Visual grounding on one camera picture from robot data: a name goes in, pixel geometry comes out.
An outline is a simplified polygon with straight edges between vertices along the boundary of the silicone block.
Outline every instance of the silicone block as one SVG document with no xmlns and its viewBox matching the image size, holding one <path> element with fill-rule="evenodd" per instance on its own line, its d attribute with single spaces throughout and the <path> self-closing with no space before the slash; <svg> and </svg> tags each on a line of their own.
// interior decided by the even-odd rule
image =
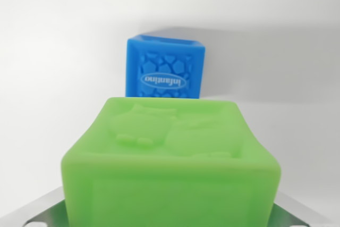
<svg viewBox="0 0 340 227">
<path fill-rule="evenodd" d="M 199 98 L 205 47 L 139 35 L 127 41 L 126 96 Z"/>
<path fill-rule="evenodd" d="M 266 227 L 280 168 L 235 103 L 111 98 L 62 176 L 71 227 Z"/>
</svg>

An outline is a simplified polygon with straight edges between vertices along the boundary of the block top face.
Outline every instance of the block top face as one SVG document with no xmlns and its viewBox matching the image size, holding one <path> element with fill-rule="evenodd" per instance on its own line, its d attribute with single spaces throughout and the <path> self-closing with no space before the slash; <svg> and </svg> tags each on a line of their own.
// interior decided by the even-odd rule
<svg viewBox="0 0 340 227">
<path fill-rule="evenodd" d="M 160 44 L 160 45 L 177 45 L 177 46 L 189 46 L 189 47 L 203 47 L 204 45 L 198 41 L 193 40 L 184 40 L 184 39 L 176 39 L 176 38 L 166 38 L 166 37 L 154 37 L 148 35 L 138 35 L 130 40 L 140 41 L 143 43 L 153 43 L 153 44 Z"/>
<path fill-rule="evenodd" d="M 111 98 L 77 144 L 96 154 L 231 159 L 244 157 L 249 138 L 257 144 L 232 102 Z"/>
</svg>

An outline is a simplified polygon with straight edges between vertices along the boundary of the blue block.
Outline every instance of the blue block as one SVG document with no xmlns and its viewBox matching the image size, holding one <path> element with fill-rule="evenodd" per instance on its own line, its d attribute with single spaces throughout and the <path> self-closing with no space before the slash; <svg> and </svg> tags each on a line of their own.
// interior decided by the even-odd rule
<svg viewBox="0 0 340 227">
<path fill-rule="evenodd" d="M 205 47 L 138 35 L 127 41 L 126 96 L 199 98 Z"/>
</svg>

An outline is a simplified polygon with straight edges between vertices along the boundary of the green block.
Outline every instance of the green block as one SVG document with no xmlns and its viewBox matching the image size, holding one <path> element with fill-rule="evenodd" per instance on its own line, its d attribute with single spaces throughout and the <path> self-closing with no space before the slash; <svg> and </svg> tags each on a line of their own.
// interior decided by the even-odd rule
<svg viewBox="0 0 340 227">
<path fill-rule="evenodd" d="M 62 175 L 71 227 L 266 227 L 280 167 L 235 103 L 110 98 Z"/>
</svg>

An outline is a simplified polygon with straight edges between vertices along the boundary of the white backdrop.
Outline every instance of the white backdrop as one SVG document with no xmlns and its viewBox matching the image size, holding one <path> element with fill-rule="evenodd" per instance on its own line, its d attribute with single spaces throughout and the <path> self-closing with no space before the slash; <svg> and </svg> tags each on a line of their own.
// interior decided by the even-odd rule
<svg viewBox="0 0 340 227">
<path fill-rule="evenodd" d="M 142 32 L 204 43 L 202 97 L 236 101 L 281 191 L 340 222 L 340 0 L 0 0 L 0 216 L 61 185 Z"/>
</svg>

